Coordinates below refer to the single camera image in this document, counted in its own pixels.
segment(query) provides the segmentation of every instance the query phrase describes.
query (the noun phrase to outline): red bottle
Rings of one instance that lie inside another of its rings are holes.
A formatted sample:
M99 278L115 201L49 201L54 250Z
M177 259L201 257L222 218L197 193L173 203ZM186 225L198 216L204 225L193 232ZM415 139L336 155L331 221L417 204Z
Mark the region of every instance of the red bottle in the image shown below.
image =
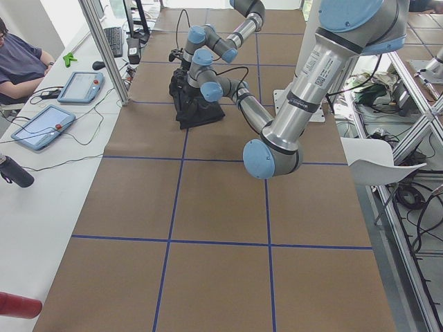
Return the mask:
M0 315L17 318L34 318L42 311L38 299L0 292Z

